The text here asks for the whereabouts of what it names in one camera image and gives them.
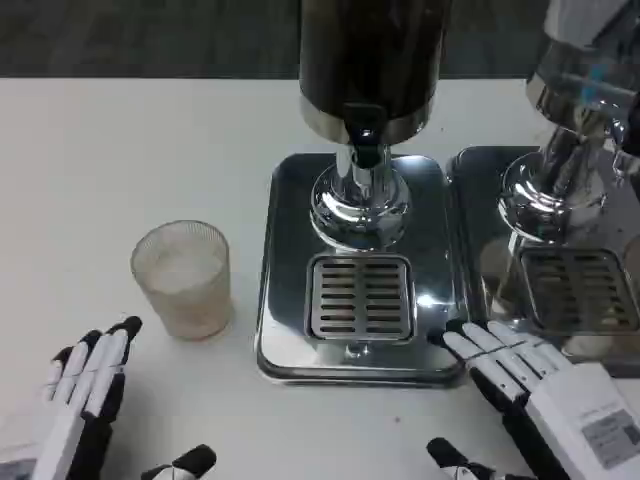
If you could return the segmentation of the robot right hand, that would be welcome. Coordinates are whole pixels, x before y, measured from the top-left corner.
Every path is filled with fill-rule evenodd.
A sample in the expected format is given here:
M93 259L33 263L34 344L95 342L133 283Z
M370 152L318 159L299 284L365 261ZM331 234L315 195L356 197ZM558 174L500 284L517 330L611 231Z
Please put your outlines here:
M452 320L427 338L464 364L530 478L638 478L639 415L601 363L573 364L498 321Z

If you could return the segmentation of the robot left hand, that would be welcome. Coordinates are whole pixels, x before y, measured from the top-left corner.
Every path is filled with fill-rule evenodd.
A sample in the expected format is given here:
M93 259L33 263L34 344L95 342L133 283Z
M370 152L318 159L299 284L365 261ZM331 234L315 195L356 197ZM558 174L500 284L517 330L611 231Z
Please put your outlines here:
M99 479L126 385L125 366L142 320L129 316L107 331L92 330L54 363L47 423L33 479Z

